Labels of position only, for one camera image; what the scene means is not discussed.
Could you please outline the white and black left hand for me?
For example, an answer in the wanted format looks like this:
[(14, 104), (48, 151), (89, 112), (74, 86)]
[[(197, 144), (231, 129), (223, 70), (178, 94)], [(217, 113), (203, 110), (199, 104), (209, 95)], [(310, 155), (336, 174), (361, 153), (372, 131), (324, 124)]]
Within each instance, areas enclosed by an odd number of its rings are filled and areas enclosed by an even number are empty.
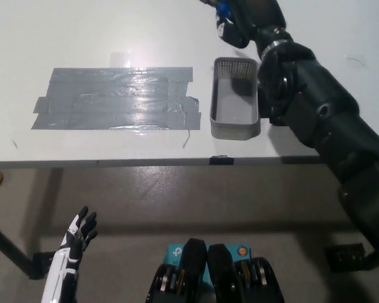
[(80, 263), (84, 251), (88, 247), (98, 232), (97, 213), (88, 213), (88, 206), (84, 206), (70, 223), (61, 245), (60, 251), (68, 253), (68, 261), (71, 263)]

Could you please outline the white and black right hand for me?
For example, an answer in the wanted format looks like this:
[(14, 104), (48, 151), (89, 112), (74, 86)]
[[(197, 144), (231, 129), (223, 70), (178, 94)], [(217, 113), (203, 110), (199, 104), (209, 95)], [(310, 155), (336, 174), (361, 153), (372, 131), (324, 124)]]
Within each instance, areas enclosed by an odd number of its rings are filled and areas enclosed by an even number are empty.
[(286, 20), (277, 1), (203, 1), (215, 9), (218, 36), (243, 49), (263, 30), (284, 30)]

